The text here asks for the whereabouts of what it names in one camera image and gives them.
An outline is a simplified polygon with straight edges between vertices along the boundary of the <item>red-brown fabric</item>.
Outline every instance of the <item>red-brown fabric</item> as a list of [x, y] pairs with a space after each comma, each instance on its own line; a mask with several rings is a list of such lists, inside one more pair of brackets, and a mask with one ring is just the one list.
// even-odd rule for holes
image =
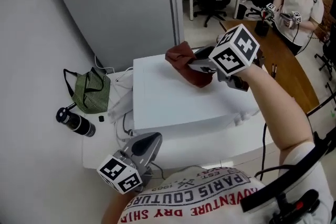
[[174, 46], [166, 52], [165, 59], [191, 84], [203, 88], [212, 81], [212, 74], [198, 72], [188, 66], [191, 59], [196, 59], [187, 41]]

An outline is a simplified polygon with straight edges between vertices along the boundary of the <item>green object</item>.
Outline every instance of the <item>green object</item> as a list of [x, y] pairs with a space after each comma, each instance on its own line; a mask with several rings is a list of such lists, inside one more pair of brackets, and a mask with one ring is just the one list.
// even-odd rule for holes
[[[84, 113], [95, 114], [107, 111], [111, 80], [105, 74], [93, 67], [84, 75], [67, 69], [64, 69], [63, 73], [72, 100]], [[77, 77], [75, 90], [68, 83], [66, 73]]]

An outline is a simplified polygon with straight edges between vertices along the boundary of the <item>white wall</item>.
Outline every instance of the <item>white wall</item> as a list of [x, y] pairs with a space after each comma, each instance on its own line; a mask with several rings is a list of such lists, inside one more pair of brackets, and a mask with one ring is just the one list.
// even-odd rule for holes
[[60, 0], [0, 0], [0, 222], [99, 223], [111, 189], [82, 168], [81, 136], [57, 123], [62, 69], [92, 54]]

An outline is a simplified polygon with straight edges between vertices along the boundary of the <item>white t-shirt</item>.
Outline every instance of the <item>white t-shirt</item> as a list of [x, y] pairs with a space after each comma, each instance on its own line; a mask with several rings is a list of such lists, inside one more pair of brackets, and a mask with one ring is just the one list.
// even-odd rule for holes
[[[284, 164], [297, 164], [313, 148], [313, 143], [301, 144], [288, 155]], [[272, 214], [278, 212], [275, 202], [253, 213], [243, 213], [240, 206], [244, 197], [263, 187], [256, 178], [234, 168], [190, 167], [132, 199], [118, 223], [268, 223]], [[320, 206], [299, 223], [329, 224], [333, 199], [320, 163], [287, 193], [288, 201], [297, 201], [309, 189], [319, 192]]]
[[299, 29], [297, 33], [297, 27], [290, 29], [285, 26], [283, 19], [280, 17], [280, 13], [299, 12], [301, 14], [302, 22], [308, 21], [313, 18], [317, 23], [322, 22], [324, 6], [322, 0], [283, 0], [283, 6], [276, 13], [274, 21], [275, 24], [286, 38], [298, 46], [305, 46], [312, 34], [311, 31]]

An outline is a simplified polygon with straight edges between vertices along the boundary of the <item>white tabletop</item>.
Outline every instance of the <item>white tabletop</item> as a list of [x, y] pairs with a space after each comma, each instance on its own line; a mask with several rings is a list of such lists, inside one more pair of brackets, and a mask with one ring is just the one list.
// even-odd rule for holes
[[[132, 86], [132, 74], [128, 73], [130, 79], [124, 83], [116, 83], [115, 79], [122, 73], [110, 74], [111, 79], [109, 107], [115, 104], [125, 95]], [[98, 117], [104, 116], [104, 122], [99, 122]], [[83, 137], [82, 160], [85, 168], [96, 169], [108, 154], [114, 154], [124, 143], [117, 141], [114, 124], [110, 123], [107, 112], [99, 114], [84, 115], [96, 126], [96, 133], [93, 137]], [[261, 113], [253, 116], [243, 125], [231, 127], [221, 132], [203, 134], [195, 137], [181, 137], [174, 139], [164, 138], [155, 163], [164, 169], [179, 168], [191, 165], [202, 165], [219, 163], [222, 160], [234, 156], [255, 151], [262, 148], [262, 135], [265, 120]], [[118, 135], [127, 137], [123, 133], [122, 119], [117, 121]], [[272, 143], [267, 132], [266, 144]]]

